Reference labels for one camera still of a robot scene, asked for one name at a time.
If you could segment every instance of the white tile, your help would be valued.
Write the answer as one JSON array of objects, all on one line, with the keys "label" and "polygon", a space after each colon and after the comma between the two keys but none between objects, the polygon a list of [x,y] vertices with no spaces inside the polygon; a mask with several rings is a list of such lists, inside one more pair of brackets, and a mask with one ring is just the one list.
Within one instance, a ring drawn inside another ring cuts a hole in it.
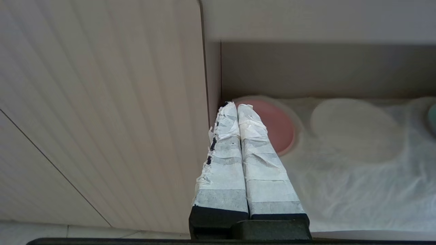
[{"label": "white tile", "polygon": [[0,245],[25,245],[37,238],[66,236],[66,225],[0,222]]},{"label": "white tile", "polygon": [[154,231],[139,231],[133,235],[123,238],[130,239],[190,239],[189,234],[169,233],[169,232],[154,232]]},{"label": "white tile", "polygon": [[69,238],[121,238],[133,235],[137,230],[126,230],[102,227],[83,227],[70,225],[67,237]]}]

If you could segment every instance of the pink lid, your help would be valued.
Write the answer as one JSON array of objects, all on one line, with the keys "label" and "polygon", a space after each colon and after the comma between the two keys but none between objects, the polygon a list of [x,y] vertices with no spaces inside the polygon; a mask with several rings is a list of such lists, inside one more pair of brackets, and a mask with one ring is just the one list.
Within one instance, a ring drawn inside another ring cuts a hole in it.
[{"label": "pink lid", "polygon": [[282,110],[262,100],[239,100],[240,104],[252,105],[253,110],[260,116],[262,123],[268,130],[268,137],[277,155],[286,154],[294,141],[294,125]]}]

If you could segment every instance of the white wall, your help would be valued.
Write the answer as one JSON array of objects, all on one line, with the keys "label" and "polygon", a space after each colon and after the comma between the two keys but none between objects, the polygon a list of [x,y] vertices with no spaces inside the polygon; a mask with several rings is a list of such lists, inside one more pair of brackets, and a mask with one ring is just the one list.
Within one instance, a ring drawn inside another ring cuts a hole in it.
[{"label": "white wall", "polygon": [[202,0],[216,41],[436,43],[433,0]]},{"label": "white wall", "polygon": [[436,46],[222,43],[223,99],[436,95]]}]

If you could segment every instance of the white cabinet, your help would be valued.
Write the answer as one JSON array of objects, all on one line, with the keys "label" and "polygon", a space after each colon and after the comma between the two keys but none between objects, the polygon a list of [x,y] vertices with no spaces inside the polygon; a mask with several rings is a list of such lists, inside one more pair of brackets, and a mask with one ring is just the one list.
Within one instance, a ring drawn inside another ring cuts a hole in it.
[{"label": "white cabinet", "polygon": [[[70,205],[86,199],[117,228],[187,233],[209,127],[199,3],[0,5],[0,108],[83,195]],[[107,225],[73,214],[63,223]]]},{"label": "white cabinet", "polygon": [[2,112],[0,219],[109,226]]}]

